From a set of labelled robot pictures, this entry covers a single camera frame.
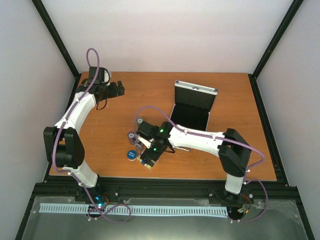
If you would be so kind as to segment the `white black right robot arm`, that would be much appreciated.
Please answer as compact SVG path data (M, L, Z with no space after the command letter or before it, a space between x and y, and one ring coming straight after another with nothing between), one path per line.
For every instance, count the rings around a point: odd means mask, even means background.
M229 203L236 203L241 199L252 151L235 129L207 132L181 125L173 126L168 121L161 126L143 121L136 131L136 137L145 146L139 160L149 169L164 152L173 154L177 149L195 149L218 157L226 172L226 181L224 189L213 192L212 196Z

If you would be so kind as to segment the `aluminium poker case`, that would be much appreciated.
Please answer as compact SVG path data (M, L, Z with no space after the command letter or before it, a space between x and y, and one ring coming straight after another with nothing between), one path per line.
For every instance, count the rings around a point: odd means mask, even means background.
M218 89L176 80L170 119L189 129L206 131Z

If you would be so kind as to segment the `blue playing card deck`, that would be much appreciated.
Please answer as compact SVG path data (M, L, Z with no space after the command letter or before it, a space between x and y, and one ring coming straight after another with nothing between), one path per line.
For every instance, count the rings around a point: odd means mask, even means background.
M136 158L144 167L152 169L159 159L159 156L151 156L148 154L141 154Z

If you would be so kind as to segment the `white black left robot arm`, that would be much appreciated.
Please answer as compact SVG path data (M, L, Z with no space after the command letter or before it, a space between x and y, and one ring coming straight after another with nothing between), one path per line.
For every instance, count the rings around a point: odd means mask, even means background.
M86 195L95 202L103 198L104 188L97 184L98 175L85 161L85 149L79 133L94 107L125 94L122 82L111 82L111 78L108 69L91 66L88 78L77 87L64 116L53 127L46 127L43 131L48 162L74 176L80 186L87 188Z

